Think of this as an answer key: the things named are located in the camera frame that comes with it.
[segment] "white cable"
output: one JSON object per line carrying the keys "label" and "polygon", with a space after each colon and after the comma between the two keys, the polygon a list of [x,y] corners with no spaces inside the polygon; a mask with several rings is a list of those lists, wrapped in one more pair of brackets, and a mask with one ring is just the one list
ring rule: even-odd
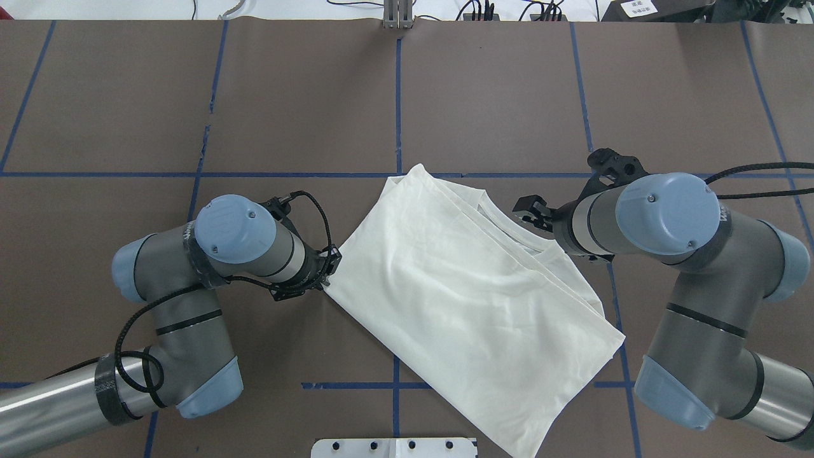
{"label": "white cable", "polygon": [[246,3],[246,0],[240,0],[237,5],[235,5],[235,6],[231,7],[230,9],[226,10],[225,13],[223,13],[222,15],[219,15],[217,18],[219,20],[225,20],[228,15],[231,15],[232,13],[239,10],[240,8],[243,8],[243,5],[245,3]]}

